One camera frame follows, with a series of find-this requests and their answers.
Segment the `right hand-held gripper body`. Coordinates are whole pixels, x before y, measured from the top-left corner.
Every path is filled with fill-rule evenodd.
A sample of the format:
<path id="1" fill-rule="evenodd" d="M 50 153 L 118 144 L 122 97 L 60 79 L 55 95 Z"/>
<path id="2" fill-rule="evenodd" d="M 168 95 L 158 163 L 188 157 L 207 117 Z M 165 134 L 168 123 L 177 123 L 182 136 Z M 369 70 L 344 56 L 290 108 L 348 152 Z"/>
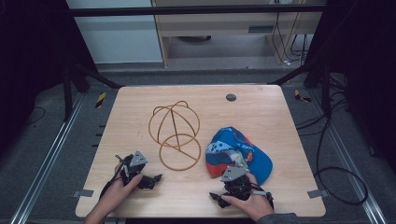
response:
<path id="1" fill-rule="evenodd" d="M 224 183 L 227 196 L 246 201 L 251 192 L 251 183 L 247 177 L 248 170 L 242 167 L 229 166 L 220 181 Z"/>

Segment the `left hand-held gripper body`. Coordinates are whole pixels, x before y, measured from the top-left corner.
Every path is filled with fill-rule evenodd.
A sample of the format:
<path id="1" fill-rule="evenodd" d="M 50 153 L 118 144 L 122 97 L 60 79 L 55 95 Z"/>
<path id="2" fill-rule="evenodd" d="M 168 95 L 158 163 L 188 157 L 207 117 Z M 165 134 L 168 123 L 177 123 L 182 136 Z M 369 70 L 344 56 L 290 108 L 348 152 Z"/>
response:
<path id="1" fill-rule="evenodd" d="M 119 174 L 124 186 L 128 185 L 136 175 L 139 175 L 148 163 L 146 157 L 139 150 L 123 159 L 120 156 L 117 156 L 117 158 L 121 163 Z M 139 183 L 155 183 L 156 185 L 152 177 L 146 175 L 142 177 Z"/>

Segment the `blue and red cap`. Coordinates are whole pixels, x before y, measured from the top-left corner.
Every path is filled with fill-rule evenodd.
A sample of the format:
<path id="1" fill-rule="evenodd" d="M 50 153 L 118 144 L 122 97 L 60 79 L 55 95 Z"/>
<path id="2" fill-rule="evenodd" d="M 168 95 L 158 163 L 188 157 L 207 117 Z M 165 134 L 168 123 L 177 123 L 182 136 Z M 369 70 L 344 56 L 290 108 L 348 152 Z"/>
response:
<path id="1" fill-rule="evenodd" d="M 219 129 L 205 149 L 205 165 L 210 175 L 223 175 L 228 166 L 248 169 L 259 185 L 273 170 L 273 162 L 260 148 L 234 127 Z"/>

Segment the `person's right hand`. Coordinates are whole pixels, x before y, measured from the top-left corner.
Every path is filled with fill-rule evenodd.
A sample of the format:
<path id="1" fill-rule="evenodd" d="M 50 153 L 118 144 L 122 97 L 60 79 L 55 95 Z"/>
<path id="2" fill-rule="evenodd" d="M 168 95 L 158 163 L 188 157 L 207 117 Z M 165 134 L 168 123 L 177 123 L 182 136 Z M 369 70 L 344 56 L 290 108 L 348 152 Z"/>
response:
<path id="1" fill-rule="evenodd" d="M 249 198 L 245 201 L 228 195 L 222 196 L 222 199 L 226 203 L 229 203 L 230 205 L 242 210 L 255 222 L 257 222 L 260 218 L 272 215 L 275 212 L 264 196 L 253 193 L 251 193 Z"/>

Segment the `person's left hand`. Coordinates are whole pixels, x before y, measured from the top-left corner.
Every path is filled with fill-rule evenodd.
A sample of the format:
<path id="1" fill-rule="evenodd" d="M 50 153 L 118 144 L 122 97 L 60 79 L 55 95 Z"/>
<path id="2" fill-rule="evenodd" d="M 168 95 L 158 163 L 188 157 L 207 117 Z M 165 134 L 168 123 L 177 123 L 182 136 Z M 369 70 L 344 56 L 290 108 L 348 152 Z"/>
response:
<path id="1" fill-rule="evenodd" d="M 136 175 L 128 185 L 124 186 L 120 174 L 117 174 L 99 202 L 107 203 L 115 210 L 137 189 L 142 177 L 142 174 Z"/>

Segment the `black metal stand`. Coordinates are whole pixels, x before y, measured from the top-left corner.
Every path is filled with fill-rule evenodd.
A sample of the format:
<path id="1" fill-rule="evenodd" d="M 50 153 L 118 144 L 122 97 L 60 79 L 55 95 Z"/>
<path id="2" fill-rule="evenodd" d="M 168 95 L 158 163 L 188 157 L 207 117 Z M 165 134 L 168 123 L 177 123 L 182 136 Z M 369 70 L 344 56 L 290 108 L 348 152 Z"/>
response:
<path id="1" fill-rule="evenodd" d="M 109 88 L 121 88 L 121 84 L 101 76 L 98 72 L 93 71 L 82 64 L 67 65 L 63 70 L 64 121 L 69 120 L 73 112 L 72 86 L 75 86 L 78 92 L 84 93 L 88 92 L 91 87 L 85 76 L 92 77 Z"/>
<path id="2" fill-rule="evenodd" d="M 283 85 L 288 80 L 291 80 L 298 75 L 307 72 L 308 75 L 304 80 L 304 86 L 312 89 L 321 82 L 321 109 L 326 118 L 332 117 L 331 103 L 330 103 L 330 64 L 326 61 L 312 60 L 304 65 L 294 69 L 285 76 L 268 82 L 268 85 Z"/>

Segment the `white cabinet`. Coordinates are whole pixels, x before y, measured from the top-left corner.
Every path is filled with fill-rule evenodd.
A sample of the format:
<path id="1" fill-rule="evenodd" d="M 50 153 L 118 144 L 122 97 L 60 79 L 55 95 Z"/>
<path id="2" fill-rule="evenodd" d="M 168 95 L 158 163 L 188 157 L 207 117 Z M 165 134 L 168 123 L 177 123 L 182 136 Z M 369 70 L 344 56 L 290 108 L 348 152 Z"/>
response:
<path id="1" fill-rule="evenodd" d="M 151 7 L 150 0 L 66 0 L 71 9 Z M 153 16 L 75 17 L 96 64 L 161 63 Z"/>

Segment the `dark curtain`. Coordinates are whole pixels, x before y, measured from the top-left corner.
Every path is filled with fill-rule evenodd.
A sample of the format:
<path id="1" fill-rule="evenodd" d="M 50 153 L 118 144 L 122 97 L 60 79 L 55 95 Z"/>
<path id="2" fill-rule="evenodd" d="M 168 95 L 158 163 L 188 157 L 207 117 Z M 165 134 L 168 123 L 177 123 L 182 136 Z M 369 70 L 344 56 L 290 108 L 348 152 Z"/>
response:
<path id="1" fill-rule="evenodd" d="M 396 0 L 327 0 L 308 52 L 346 76 L 346 96 L 375 152 L 396 173 Z"/>
<path id="2" fill-rule="evenodd" d="M 77 64 L 96 69 L 74 18 L 51 16 L 66 0 L 0 0 L 0 159 L 35 107 L 37 95 L 63 82 L 50 47 L 58 35 Z"/>

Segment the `grey table edge bracket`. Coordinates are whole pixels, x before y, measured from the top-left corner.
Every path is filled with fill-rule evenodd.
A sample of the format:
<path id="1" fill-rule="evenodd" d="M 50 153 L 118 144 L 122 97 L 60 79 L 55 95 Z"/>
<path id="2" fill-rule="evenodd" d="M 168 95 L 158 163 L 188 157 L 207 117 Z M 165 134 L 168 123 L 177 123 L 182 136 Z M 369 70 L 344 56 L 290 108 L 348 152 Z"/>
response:
<path id="1" fill-rule="evenodd" d="M 80 190 L 74 190 L 73 193 L 71 194 L 72 197 L 74 198 L 79 198 L 79 197 L 91 197 L 94 193 L 94 190 L 91 189 L 80 189 Z"/>
<path id="2" fill-rule="evenodd" d="M 310 199 L 314 199 L 317 197 L 320 198 L 325 198 L 329 196 L 329 192 L 326 189 L 315 189 L 315 190 L 309 190 L 307 192 L 308 196 Z"/>

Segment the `aluminium floor rail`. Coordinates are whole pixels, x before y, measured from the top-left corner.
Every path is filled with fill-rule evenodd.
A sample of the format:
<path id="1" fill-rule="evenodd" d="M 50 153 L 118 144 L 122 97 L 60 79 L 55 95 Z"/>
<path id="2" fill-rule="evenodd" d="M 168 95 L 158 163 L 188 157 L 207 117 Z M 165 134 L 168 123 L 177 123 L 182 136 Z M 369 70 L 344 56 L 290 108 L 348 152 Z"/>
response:
<path id="1" fill-rule="evenodd" d="M 75 123 L 84 98 L 85 93 L 77 94 L 77 98 L 72 105 L 72 112 L 69 118 L 63 122 L 59 132 L 57 133 L 49 148 L 45 159 L 41 163 L 40 168 L 36 173 L 30 188 L 27 190 L 25 196 L 23 197 L 23 200 L 21 201 L 20 205 L 12 216 L 9 224 L 25 224 L 28 217 L 30 216 L 37 201 L 37 198 L 40 195 L 42 189 L 44 188 L 44 185 L 50 175 L 52 167 L 63 148 L 64 142 L 69 135 L 73 124 Z"/>
<path id="2" fill-rule="evenodd" d="M 382 210 L 380 209 L 375 197 L 373 196 L 370 188 L 367 186 L 364 178 L 361 175 L 360 170 L 348 154 L 347 148 L 344 145 L 344 142 L 342 141 L 339 132 L 337 132 L 335 126 L 332 124 L 332 121 L 330 119 L 327 119 L 327 121 L 325 122 L 325 128 L 323 132 L 330 135 L 333 148 L 336 151 L 338 158 L 342 163 L 342 166 L 338 168 L 320 168 L 317 171 L 317 175 L 320 176 L 320 174 L 323 173 L 325 170 L 336 169 L 349 175 L 349 182 L 353 187 L 358 200 L 354 203 L 342 199 L 341 203 L 348 204 L 349 206 L 361 206 L 372 224 L 388 224 L 388 221 L 385 218 Z"/>

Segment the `black horizontal frame bar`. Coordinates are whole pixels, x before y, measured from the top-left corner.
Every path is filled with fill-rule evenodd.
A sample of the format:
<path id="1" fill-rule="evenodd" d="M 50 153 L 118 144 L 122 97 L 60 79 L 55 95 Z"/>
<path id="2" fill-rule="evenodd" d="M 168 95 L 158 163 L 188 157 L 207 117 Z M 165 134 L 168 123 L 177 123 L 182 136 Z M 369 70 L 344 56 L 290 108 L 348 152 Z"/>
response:
<path id="1" fill-rule="evenodd" d="M 320 12 L 326 5 L 239 5 L 239 6 L 191 6 L 191 7 L 119 7 L 69 9 L 73 17 L 147 16 L 147 15 L 195 15 L 232 13 Z"/>

